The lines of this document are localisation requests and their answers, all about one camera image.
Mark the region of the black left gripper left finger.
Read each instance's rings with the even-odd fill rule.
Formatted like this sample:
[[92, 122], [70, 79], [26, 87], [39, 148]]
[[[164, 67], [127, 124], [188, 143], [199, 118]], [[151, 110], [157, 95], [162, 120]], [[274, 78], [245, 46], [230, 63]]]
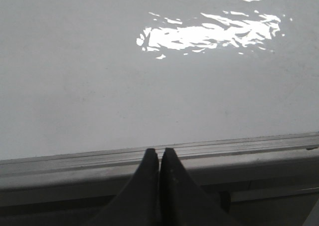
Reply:
[[158, 179], [158, 155], [155, 149], [146, 149], [141, 163], [122, 191], [84, 225], [155, 226]]

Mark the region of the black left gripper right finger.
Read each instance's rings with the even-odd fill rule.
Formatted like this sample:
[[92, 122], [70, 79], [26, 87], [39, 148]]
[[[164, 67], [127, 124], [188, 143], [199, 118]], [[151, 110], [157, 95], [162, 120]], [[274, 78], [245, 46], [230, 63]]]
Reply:
[[191, 178], [173, 148], [161, 160], [159, 201], [164, 226], [239, 226], [229, 214], [230, 195], [208, 194]]

